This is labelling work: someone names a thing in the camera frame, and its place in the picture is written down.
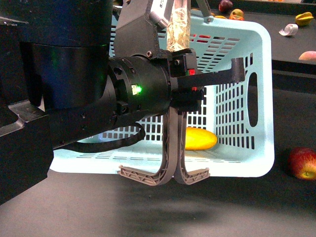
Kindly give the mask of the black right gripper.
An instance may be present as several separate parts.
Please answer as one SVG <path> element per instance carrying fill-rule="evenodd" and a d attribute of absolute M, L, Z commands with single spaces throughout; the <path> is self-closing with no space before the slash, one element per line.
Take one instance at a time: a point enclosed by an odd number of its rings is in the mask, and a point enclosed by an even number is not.
<path fill-rule="evenodd" d="M 192 49 L 166 52 L 165 58 L 143 56 L 109 59 L 112 81 L 109 108 L 122 120 L 137 121 L 165 114 L 169 107 L 197 111 L 203 99 L 197 85 L 196 53 Z"/>

